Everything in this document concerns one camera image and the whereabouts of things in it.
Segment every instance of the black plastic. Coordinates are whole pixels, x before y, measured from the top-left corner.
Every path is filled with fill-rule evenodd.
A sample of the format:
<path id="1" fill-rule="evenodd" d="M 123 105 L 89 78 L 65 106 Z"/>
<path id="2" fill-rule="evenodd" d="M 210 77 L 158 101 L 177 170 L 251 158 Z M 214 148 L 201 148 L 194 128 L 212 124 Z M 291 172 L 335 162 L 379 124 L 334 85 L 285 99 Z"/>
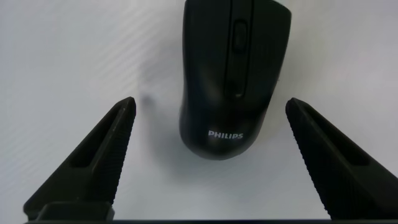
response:
<path id="1" fill-rule="evenodd" d="M 290 11 L 275 1 L 186 1 L 180 135 L 193 152 L 229 159 L 254 142 L 279 77 L 290 20 Z M 245 28 L 246 41 L 236 37 Z"/>
<path id="2" fill-rule="evenodd" d="M 398 218 L 398 179 L 303 101 L 286 115 L 332 219 Z"/>
<path id="3" fill-rule="evenodd" d="M 117 181 L 123 166 L 124 153 L 127 149 L 132 123 L 135 117 L 135 104 L 132 98 L 125 99 L 100 121 L 94 130 L 72 152 L 68 159 L 51 175 L 43 186 L 25 204 L 29 224 L 104 224 L 104 223 L 252 223 L 252 224 L 294 224 L 294 223 L 398 223 L 397 179 L 373 158 L 367 155 L 355 143 L 330 124 L 308 104 L 291 99 L 286 105 L 286 113 L 297 144 L 302 152 L 310 176 L 321 197 L 331 220 L 115 220 L 111 221 L 114 211 L 111 207 L 116 193 Z M 81 153 L 86 145 L 100 149 L 89 156 Z M 69 169 L 67 161 L 74 161 L 74 168 Z M 86 174 L 86 168 L 92 163 L 104 167 L 104 162 L 116 168 L 97 169 L 93 175 Z M 79 174 L 86 175 L 87 180 Z M 78 177 L 81 187 L 72 186 L 65 191 L 63 176 Z M 85 197 L 92 191 L 102 192 L 102 186 L 91 185 L 95 179 L 108 183 L 108 198 Z M 60 198 L 57 195 L 82 195 L 82 197 Z M 353 218 L 374 218 L 373 220 L 350 220 Z"/>
<path id="4" fill-rule="evenodd" d="M 52 202 L 112 204 L 135 116 L 133 98 L 116 103 L 25 203 L 29 220 Z"/>

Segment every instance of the black wireless mouse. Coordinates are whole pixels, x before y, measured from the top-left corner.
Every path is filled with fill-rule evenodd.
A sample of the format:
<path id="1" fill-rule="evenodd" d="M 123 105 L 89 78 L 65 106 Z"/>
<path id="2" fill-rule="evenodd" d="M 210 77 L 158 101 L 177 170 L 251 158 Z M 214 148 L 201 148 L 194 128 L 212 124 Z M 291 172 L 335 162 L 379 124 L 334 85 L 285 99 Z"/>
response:
<path id="1" fill-rule="evenodd" d="M 270 0 L 187 0 L 180 135 L 223 160 L 257 138 L 278 81 L 291 13 Z"/>

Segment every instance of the white surface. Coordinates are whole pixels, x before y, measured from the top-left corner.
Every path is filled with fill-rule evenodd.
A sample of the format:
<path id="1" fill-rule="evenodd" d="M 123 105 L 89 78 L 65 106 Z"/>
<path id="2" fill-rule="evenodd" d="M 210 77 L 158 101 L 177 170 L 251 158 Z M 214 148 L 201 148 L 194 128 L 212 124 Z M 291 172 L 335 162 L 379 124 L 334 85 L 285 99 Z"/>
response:
<path id="1" fill-rule="evenodd" d="M 398 1 L 281 1 L 293 14 L 261 133 L 224 162 L 178 135 L 183 1 L 0 2 L 0 219 L 119 100 L 137 102 L 116 218 L 328 218 L 284 113 L 310 103 L 398 175 Z"/>

